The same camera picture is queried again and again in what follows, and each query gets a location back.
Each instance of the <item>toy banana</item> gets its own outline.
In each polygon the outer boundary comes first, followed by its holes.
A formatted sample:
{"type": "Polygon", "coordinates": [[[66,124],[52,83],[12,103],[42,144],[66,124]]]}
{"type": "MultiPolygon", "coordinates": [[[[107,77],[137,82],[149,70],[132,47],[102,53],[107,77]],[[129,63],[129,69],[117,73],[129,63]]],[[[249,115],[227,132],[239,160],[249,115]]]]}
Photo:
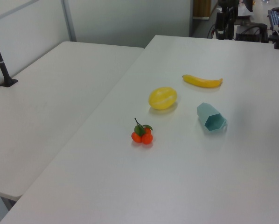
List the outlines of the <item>toy banana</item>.
{"type": "Polygon", "coordinates": [[[214,88],[218,87],[221,85],[223,82],[223,79],[219,80],[208,80],[208,79],[202,79],[198,78],[192,75],[183,75],[183,80],[187,83],[190,83],[192,85],[200,86],[200,87],[205,87],[205,88],[214,88]]]}

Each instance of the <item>green leaf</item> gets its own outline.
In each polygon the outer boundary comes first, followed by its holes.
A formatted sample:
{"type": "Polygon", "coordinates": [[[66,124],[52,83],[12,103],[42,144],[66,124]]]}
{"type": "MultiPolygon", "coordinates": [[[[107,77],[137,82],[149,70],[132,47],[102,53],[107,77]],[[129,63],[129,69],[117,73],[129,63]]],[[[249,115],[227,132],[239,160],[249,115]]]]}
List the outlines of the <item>green leaf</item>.
{"type": "Polygon", "coordinates": [[[134,132],[137,133],[139,136],[142,136],[143,134],[145,134],[145,129],[142,125],[137,125],[134,128],[134,132]]]}
{"type": "Polygon", "coordinates": [[[147,127],[147,128],[149,128],[149,129],[151,129],[153,131],[153,128],[151,126],[149,126],[149,125],[143,125],[143,127],[147,127]]]}

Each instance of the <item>keyboard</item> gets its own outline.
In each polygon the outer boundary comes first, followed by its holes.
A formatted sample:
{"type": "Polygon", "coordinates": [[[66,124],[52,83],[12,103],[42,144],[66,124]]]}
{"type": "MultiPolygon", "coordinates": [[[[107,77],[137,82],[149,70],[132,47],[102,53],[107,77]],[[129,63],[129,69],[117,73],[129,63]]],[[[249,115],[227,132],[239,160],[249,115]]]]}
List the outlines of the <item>keyboard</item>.
{"type": "Polygon", "coordinates": [[[268,10],[268,17],[269,17],[271,28],[279,24],[279,12],[268,10]]]}

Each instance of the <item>gray floor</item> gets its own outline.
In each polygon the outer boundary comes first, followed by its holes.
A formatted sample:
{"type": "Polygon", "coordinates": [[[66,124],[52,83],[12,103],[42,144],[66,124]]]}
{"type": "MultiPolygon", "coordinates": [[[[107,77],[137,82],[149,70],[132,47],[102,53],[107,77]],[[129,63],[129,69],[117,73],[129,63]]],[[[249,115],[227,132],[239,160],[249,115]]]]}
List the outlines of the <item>gray floor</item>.
{"type": "Polygon", "coordinates": [[[193,20],[193,35],[192,37],[207,38],[207,34],[213,24],[215,24],[216,14],[218,10],[215,9],[208,20],[193,20]]]}

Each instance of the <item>plastic cup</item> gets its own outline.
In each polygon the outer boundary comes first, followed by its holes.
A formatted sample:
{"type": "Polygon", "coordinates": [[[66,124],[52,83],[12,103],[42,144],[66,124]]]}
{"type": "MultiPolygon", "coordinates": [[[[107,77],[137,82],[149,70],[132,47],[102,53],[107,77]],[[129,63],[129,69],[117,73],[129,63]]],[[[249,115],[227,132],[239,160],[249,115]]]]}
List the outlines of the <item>plastic cup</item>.
{"type": "Polygon", "coordinates": [[[227,124],[227,120],[211,104],[202,103],[196,110],[199,120],[210,132],[222,129],[227,124]]]}

